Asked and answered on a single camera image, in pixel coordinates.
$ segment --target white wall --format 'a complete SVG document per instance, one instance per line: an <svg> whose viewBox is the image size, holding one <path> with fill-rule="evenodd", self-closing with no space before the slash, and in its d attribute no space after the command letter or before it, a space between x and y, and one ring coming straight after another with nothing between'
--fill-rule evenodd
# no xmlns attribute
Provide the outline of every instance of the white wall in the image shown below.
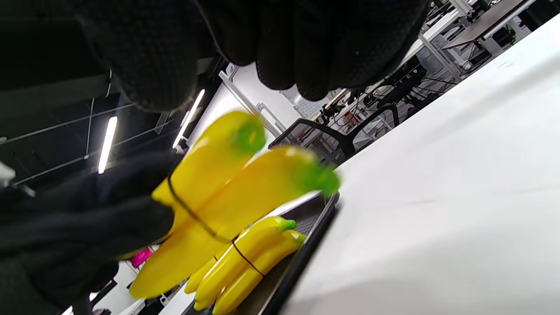
<svg viewBox="0 0 560 315"><path fill-rule="evenodd" d="M264 103L286 128L301 118L290 101L278 91L267 88L259 81L255 64L240 67L234 75L233 82L254 105Z"/></svg>
<svg viewBox="0 0 560 315"><path fill-rule="evenodd" d="M233 112L234 110L247 112L247 110L245 110L245 108L241 105L241 103L239 103L239 101L222 84L216 91L216 94L214 94L214 98L210 101L210 104L208 104L208 107L204 111L204 114L202 114L202 117L198 121L191 135L189 136L189 141L191 141L191 143L195 143L196 140L204 132L204 130L206 130L208 126L210 126L214 121L216 121L216 119L218 119L219 117L223 116L226 113ZM266 130L266 137L267 137L266 147L268 147L268 145L274 140L274 136L268 130Z"/></svg>

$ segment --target pink object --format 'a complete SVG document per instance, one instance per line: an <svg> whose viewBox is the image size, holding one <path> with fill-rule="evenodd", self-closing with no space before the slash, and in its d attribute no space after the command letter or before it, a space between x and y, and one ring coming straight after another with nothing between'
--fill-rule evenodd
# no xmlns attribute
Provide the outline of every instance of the pink object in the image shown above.
<svg viewBox="0 0 560 315"><path fill-rule="evenodd" d="M151 255L152 251L144 248L139 253L137 253L136 256L130 259L130 263L132 264L132 267L138 268L144 261L148 260Z"/></svg>

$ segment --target yellow banana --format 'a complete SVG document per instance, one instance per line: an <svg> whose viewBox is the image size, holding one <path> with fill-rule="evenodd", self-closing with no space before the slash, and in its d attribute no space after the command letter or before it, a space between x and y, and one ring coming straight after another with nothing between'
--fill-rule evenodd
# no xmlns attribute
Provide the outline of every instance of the yellow banana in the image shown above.
<svg viewBox="0 0 560 315"><path fill-rule="evenodd" d="M207 309L210 307L210 305L212 305L212 303L214 303L214 300L209 300L209 301L194 301L194 310L197 312L200 312L204 309Z"/></svg>
<svg viewBox="0 0 560 315"><path fill-rule="evenodd" d="M221 237L232 239L278 206L313 190L331 195L337 175L316 156L297 147L281 147L247 165L197 214ZM146 262L130 293L154 297L188 278L222 248L201 224L183 225Z"/></svg>
<svg viewBox="0 0 560 315"><path fill-rule="evenodd" d="M171 175L175 193L194 212L223 188L266 142L262 121L257 116L231 112L210 125ZM170 206L175 220L170 233L192 218L172 195L167 179L152 198Z"/></svg>
<svg viewBox="0 0 560 315"><path fill-rule="evenodd" d="M235 241L243 255L253 261L260 252L279 241L283 231L295 228L296 222L281 217L267 217L251 226ZM249 264L232 245L200 282L195 299L215 300L228 284L232 283Z"/></svg>
<svg viewBox="0 0 560 315"><path fill-rule="evenodd" d="M224 248L217 254L215 254L214 257L210 258L210 260L204 266L202 266L199 270L197 270L190 276L189 281L187 281L185 285L185 293L190 294L197 290L198 285L200 284L202 279L204 279L204 276L208 273L208 271L210 271L210 269L212 269L214 264L216 264L218 259L223 256L223 254L230 246L224 246Z"/></svg>
<svg viewBox="0 0 560 315"><path fill-rule="evenodd" d="M210 197L221 191L253 155L262 149L265 141L264 127L257 116L243 112L231 112L222 116L204 131L171 174L170 180L175 193L192 211L199 213ZM169 290L188 278L221 247L208 247L209 255L197 260L197 253L182 246L184 238L174 237L177 231L200 226L198 223L192 224L193 218L171 193L167 178L154 189L152 198L170 206L175 218L168 233L171 236L146 262L130 288L130 293L137 298L155 297ZM196 241L196 238L187 240L189 241ZM186 269L175 267L183 263L188 266Z"/></svg>
<svg viewBox="0 0 560 315"><path fill-rule="evenodd" d="M284 240L267 252L262 253L254 262L255 267L266 275L278 262L287 255L295 252L301 247L305 235L296 231L285 231L282 233ZM247 268L241 276L229 285L216 301L213 315L226 315L233 312L243 300L255 289L262 279L262 275L253 268Z"/></svg>

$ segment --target fluorescent light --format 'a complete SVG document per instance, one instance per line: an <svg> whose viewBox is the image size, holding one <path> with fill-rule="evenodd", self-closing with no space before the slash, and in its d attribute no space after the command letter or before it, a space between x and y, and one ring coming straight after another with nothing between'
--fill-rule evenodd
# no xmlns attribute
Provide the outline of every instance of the fluorescent light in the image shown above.
<svg viewBox="0 0 560 315"><path fill-rule="evenodd" d="M109 119L109 124L107 125L107 132L105 134L105 140L103 141L103 149L101 149L101 158L99 158L98 173L101 174L105 171L107 166L107 159L109 158L109 151L111 150L111 144L113 143L113 136L115 135L116 129L116 116Z"/></svg>
<svg viewBox="0 0 560 315"><path fill-rule="evenodd" d="M181 140L181 137L183 136L183 133L185 133L186 127L189 125L190 121L193 119L194 113L197 111L198 104L200 103L200 100L202 100L203 95L204 95L204 89L202 89L200 91L200 93L198 94L197 100L194 101L193 107L190 109L190 111L188 111L185 114L185 118L183 119L183 125L181 126L181 130L179 131L179 134L177 135L177 138L175 139L175 142L173 142L172 148L176 147L179 144L179 140Z"/></svg>

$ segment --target toy banana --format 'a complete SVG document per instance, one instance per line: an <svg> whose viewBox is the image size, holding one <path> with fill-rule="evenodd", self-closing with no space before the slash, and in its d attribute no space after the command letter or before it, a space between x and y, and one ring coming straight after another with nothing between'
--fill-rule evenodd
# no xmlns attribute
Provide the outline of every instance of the toy banana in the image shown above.
<svg viewBox="0 0 560 315"><path fill-rule="evenodd" d="M174 191L197 212L263 148L265 142L260 118L243 112L225 114L204 131L173 171ZM167 179L154 189L152 198L175 210L170 233L191 219L171 194Z"/></svg>
<svg viewBox="0 0 560 315"><path fill-rule="evenodd" d="M217 254L215 254L214 257L210 258L210 260L208 260L208 262L204 264L204 266L202 266L199 270L197 270L190 276L189 281L185 285L185 293L191 294L197 290L198 285L200 284L202 279L204 279L204 276L208 273L208 271L210 271L210 269L212 269L212 267L223 256L223 254L230 246L224 246L224 248Z"/></svg>
<svg viewBox="0 0 560 315"><path fill-rule="evenodd" d="M314 190L330 196L339 185L337 175L310 151L281 147L247 165L197 214L217 235L232 239L278 206ZM130 293L136 298L155 297L171 289L222 246L201 224L178 229L146 262Z"/></svg>
<svg viewBox="0 0 560 315"><path fill-rule="evenodd" d="M305 235L291 230L285 231L282 233L282 236L284 236L284 241L269 251L262 253L254 262L255 267L263 275L266 275L286 256L298 250L306 239ZM218 301L216 301L216 305L214 305L212 314L226 315L233 312L262 280L263 276L259 271L247 268L237 280L223 291Z"/></svg>
<svg viewBox="0 0 560 315"><path fill-rule="evenodd" d="M295 227L296 222L293 220L268 217L255 223L247 232L241 234L235 245L245 258L253 261L260 252L273 245L274 242L281 241L279 236L283 231ZM230 246L200 282L197 294L194 296L195 300L215 300L222 289L232 283L248 266L249 264L237 249Z"/></svg>
<svg viewBox="0 0 560 315"><path fill-rule="evenodd" d="M200 312L204 309L207 309L210 307L210 305L212 305L212 303L214 303L214 300L210 300L210 301L194 301L194 310L197 312Z"/></svg>

